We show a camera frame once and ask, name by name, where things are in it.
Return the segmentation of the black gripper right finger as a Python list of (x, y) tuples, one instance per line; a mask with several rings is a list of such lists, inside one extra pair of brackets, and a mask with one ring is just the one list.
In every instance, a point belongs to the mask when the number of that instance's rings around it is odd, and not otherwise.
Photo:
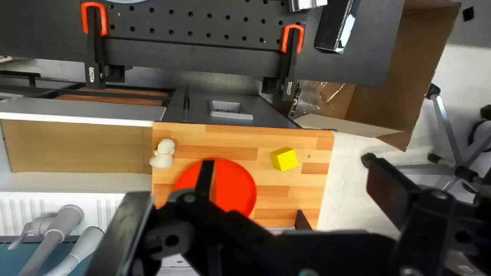
[(442, 191), (417, 186), (385, 158), (374, 154), (361, 157), (368, 171), (367, 194), (399, 231), (399, 237), (448, 240), (454, 198)]

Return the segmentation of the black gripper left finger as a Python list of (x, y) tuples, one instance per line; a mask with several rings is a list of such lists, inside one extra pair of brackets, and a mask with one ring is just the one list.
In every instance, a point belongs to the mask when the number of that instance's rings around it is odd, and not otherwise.
[(196, 162), (172, 186), (167, 237), (170, 241), (200, 237), (264, 240), (267, 232), (250, 220), (256, 200), (256, 183), (238, 163), (223, 158)]

